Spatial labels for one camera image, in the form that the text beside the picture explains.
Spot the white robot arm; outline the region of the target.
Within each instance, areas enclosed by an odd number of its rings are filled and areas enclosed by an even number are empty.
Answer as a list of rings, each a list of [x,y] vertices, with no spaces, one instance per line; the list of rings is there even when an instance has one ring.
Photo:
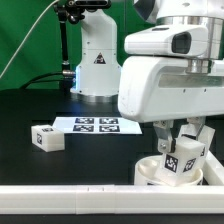
[[[74,0],[84,11],[82,59],[71,91],[95,102],[118,98],[139,123],[224,114],[224,0],[133,0],[152,26],[125,37],[117,63],[109,0]]]

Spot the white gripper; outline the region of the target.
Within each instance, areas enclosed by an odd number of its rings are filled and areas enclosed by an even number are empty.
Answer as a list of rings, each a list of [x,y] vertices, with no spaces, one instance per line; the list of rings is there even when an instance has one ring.
[[[208,41],[201,25],[161,25],[125,38],[130,57],[121,70],[118,110],[126,119],[155,121],[161,153],[175,152],[173,119],[188,118],[183,136],[197,140],[205,125],[197,116],[224,114],[224,61],[215,61],[208,74],[187,71]]]

